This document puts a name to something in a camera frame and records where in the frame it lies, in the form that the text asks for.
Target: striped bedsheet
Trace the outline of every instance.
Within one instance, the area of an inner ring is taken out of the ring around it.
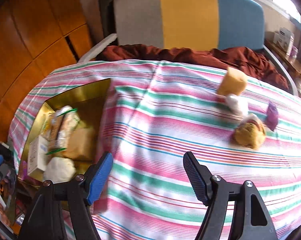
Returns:
[[[242,93],[262,120],[268,102],[279,124],[258,151],[234,144],[240,118],[216,94],[224,70],[166,61],[92,61],[53,71],[31,90],[15,113],[9,136],[18,170],[27,135],[41,104],[65,90],[111,78],[99,150],[113,153],[108,192],[93,215],[102,239],[194,239],[206,207],[183,169],[192,151],[226,181],[252,180],[284,238],[301,224],[301,99],[249,78]],[[229,203],[221,239],[227,239]],[[73,236],[70,219],[67,231]]]

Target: open box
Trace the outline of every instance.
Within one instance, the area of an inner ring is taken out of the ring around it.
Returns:
[[[110,79],[104,79],[67,90],[46,100],[39,109],[39,112],[31,127],[21,156],[21,161],[27,162],[29,144],[39,135],[44,122],[48,118],[48,115],[67,105],[77,108],[77,113],[81,121],[87,126],[94,128],[96,132],[95,138],[97,145],[100,120],[109,85]],[[92,164],[91,162],[81,161],[74,161],[74,163],[76,174],[85,173],[87,168]],[[30,177],[39,181],[43,181],[43,172],[37,170],[36,172],[31,173]]]

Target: plush toy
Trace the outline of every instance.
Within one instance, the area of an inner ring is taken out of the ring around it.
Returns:
[[[242,146],[258,150],[265,140],[265,127],[255,115],[246,116],[235,129],[234,139]]]

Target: wooden cabinet door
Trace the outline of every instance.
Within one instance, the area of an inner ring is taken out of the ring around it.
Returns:
[[[0,98],[30,62],[6,2],[0,8]]]
[[[76,64],[66,40],[61,38],[35,59],[36,64],[44,74],[48,76],[56,68]]]
[[[0,101],[0,141],[6,142],[14,114],[26,95],[43,80],[44,75],[32,62],[10,86]]]
[[[32,57],[62,37],[48,0],[10,0],[17,29]]]
[[[63,35],[86,23],[79,0],[49,0],[49,2]]]
[[[78,58],[81,58],[81,56],[92,48],[92,40],[89,35],[87,24],[73,30],[68,37],[78,55]]]

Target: brown blanket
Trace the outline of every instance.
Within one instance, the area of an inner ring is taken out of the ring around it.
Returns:
[[[246,47],[225,50],[194,51],[187,48],[159,49],[143,44],[108,46],[97,60],[116,61],[123,59],[167,60],[227,69],[240,69],[247,75],[288,91],[286,78],[262,55]]]

